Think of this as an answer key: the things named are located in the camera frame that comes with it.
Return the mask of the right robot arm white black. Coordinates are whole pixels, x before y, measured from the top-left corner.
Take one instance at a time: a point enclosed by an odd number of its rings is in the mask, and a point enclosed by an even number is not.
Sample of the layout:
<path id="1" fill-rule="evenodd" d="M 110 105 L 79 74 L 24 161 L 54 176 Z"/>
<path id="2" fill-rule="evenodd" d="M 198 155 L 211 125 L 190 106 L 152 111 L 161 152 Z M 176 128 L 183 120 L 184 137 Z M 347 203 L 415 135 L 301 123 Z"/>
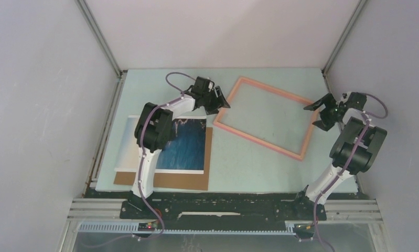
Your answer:
<path id="1" fill-rule="evenodd" d="M 328 93 L 304 109 L 314 111 L 318 108 L 322 110 L 320 119 L 313 122 L 314 126 L 329 131 L 342 123 L 343 129 L 330 150 L 331 164 L 316 181 L 297 194 L 292 213 L 298 219 L 306 219 L 312 213 L 317 215 L 342 182 L 367 172 L 388 134 L 372 123 L 373 119 L 385 119 L 389 114 L 386 105 L 374 95 L 346 92 L 336 100 Z"/>

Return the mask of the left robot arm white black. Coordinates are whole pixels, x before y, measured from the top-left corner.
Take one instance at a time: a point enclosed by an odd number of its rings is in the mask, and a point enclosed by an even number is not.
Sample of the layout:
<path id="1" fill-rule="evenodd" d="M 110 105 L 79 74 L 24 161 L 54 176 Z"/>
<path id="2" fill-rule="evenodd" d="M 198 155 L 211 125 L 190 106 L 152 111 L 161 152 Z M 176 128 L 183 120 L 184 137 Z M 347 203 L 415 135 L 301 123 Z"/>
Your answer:
<path id="1" fill-rule="evenodd" d="M 197 76 L 192 78 L 193 84 L 187 89 L 180 89 L 169 81 L 171 75 L 172 72 L 168 73 L 165 81 L 180 92 L 179 97 L 164 104 L 146 103 L 134 130 L 138 146 L 138 170 L 127 201 L 133 213 L 142 219 L 148 218 L 153 211 L 148 198 L 154 191 L 159 155 L 173 139 L 174 120 L 201 107 L 206 115 L 218 114 L 221 109 L 230 108 L 221 88 L 213 80 Z"/>

